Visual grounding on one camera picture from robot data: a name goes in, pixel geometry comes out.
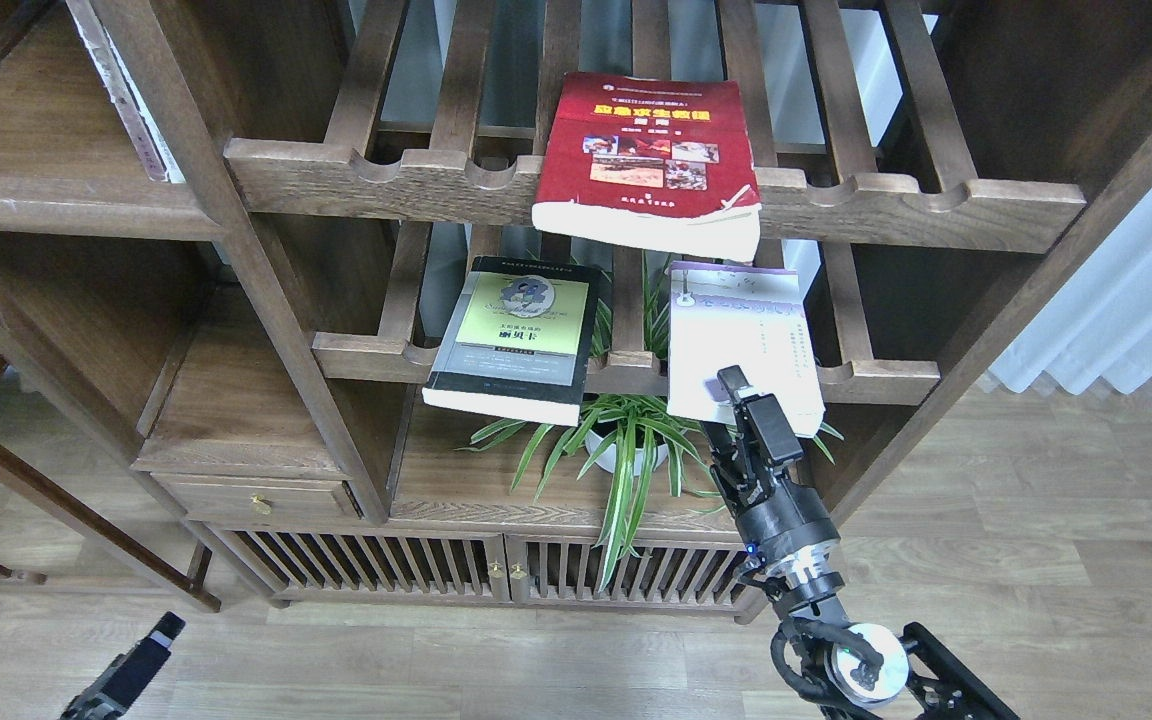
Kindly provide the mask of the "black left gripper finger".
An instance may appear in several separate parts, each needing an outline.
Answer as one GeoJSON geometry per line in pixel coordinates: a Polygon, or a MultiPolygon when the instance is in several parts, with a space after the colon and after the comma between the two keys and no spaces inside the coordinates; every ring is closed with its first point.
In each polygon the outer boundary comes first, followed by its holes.
{"type": "Polygon", "coordinates": [[[147,684],[172,655],[170,647],[185,620],[165,612],[145,638],[119,653],[99,679],[65,707],[60,719],[119,719],[141,698],[147,684]]]}

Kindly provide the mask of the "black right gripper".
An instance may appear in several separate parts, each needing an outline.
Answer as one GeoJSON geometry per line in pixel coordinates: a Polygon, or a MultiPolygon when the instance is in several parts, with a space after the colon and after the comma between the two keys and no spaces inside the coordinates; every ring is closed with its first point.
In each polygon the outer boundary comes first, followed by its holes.
{"type": "Polygon", "coordinates": [[[718,423],[704,423],[710,477],[732,511],[738,535],[765,573],[831,573],[838,529],[817,491],[791,478],[803,458],[799,438],[776,397],[755,395],[740,366],[717,372],[722,388],[718,423]]]}

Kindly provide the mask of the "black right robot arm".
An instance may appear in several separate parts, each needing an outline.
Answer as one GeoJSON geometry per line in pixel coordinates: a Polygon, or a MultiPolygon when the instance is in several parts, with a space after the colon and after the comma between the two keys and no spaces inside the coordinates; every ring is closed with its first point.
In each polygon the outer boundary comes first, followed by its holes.
{"type": "Polygon", "coordinates": [[[735,427],[704,424],[710,477],[748,558],[740,583],[758,588],[776,611],[771,638],[776,673],[828,719],[874,719],[909,692],[924,719],[1011,719],[1014,711],[924,626],[901,634],[854,623],[838,601],[844,579],[829,564],[838,528],[817,491],[791,478],[803,447],[776,397],[761,395],[741,369],[719,370],[735,427]]]}

